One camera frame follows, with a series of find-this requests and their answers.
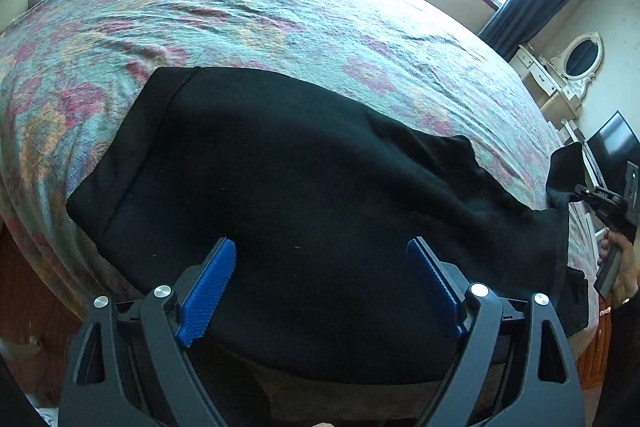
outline white mirror frame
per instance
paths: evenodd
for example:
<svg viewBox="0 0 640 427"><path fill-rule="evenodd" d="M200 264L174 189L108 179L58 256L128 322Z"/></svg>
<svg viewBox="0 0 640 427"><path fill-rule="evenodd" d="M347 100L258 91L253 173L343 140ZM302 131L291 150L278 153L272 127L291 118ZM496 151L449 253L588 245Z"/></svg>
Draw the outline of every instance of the white mirror frame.
<svg viewBox="0 0 640 427"><path fill-rule="evenodd" d="M569 59L571 52L578 47L584 41L591 41L598 47L598 55L593 61L591 67L582 74L572 76L566 72L566 62ZM564 81L571 87L572 91L580 98L583 99L587 94L587 86L595 78L596 71L602 63L602 57L604 55L604 49L602 47L602 38L598 32L584 33L576 37L571 43L564 49L564 51L558 56L553 57L550 62L556 68L556 71L564 79Z"/></svg>

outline black garment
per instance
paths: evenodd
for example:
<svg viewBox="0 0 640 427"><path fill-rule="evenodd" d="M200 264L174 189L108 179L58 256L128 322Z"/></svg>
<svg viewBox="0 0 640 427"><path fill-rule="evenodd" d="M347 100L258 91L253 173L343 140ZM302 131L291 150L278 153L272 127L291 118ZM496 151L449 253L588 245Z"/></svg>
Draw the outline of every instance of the black garment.
<svg viewBox="0 0 640 427"><path fill-rule="evenodd" d="M2 356L0 356L0 418L3 418L4 425L47 427L47 422L42 419L18 387Z"/></svg>
<svg viewBox="0 0 640 427"><path fill-rule="evenodd" d="M580 162L579 146L563 157ZM465 137L282 74L161 68L67 208L145 293L235 241L210 324L231 352L313 380L417 383L442 378L454 343L405 263L416 235L499 295L547 293L567 333L586 326L562 192L580 180L554 165L557 206L533 211Z"/></svg>
<svg viewBox="0 0 640 427"><path fill-rule="evenodd" d="M632 427L640 421L640 292L611 312L607 372L593 427Z"/></svg>

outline television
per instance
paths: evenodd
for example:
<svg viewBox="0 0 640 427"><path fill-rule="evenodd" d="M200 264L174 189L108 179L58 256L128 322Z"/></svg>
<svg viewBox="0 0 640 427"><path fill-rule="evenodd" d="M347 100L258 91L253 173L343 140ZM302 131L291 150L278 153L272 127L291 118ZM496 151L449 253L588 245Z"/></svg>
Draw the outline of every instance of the television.
<svg viewBox="0 0 640 427"><path fill-rule="evenodd" d="M640 166L640 140L620 111L609 118L596 134L587 140L607 188L617 194L625 190L626 162Z"/></svg>

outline bed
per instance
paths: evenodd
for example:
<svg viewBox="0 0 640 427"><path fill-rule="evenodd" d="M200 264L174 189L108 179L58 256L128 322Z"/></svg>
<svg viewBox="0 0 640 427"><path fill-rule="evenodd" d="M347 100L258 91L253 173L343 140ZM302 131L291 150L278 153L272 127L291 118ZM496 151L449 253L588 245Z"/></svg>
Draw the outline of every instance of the bed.
<svg viewBox="0 0 640 427"><path fill-rule="evenodd" d="M279 71L418 130L463 134L513 196L546 207L558 137L511 67L422 0L45 0L0 34L0 214L79 316L97 295L136 291L65 201L160 66ZM571 206L569 264L593 283L585 209ZM598 322L590 292L589 326L570 339L576 356Z"/></svg>

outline vanity table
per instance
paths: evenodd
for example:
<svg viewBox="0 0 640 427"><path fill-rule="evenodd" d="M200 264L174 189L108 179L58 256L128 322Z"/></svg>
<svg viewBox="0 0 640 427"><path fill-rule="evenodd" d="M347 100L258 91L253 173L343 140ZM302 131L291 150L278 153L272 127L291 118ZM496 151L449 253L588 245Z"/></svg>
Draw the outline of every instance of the vanity table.
<svg viewBox="0 0 640 427"><path fill-rule="evenodd" d="M576 37L557 57L546 60L528 44L521 44L511 59L511 67L536 102L545 120L556 129L562 121L578 117L587 86L594 79L603 57L598 33Z"/></svg>
<svg viewBox="0 0 640 427"><path fill-rule="evenodd" d="M521 44L510 65L520 75L545 120L556 129L562 128L562 120L577 118L576 109L582 102L549 61L543 57L539 60L529 46Z"/></svg>

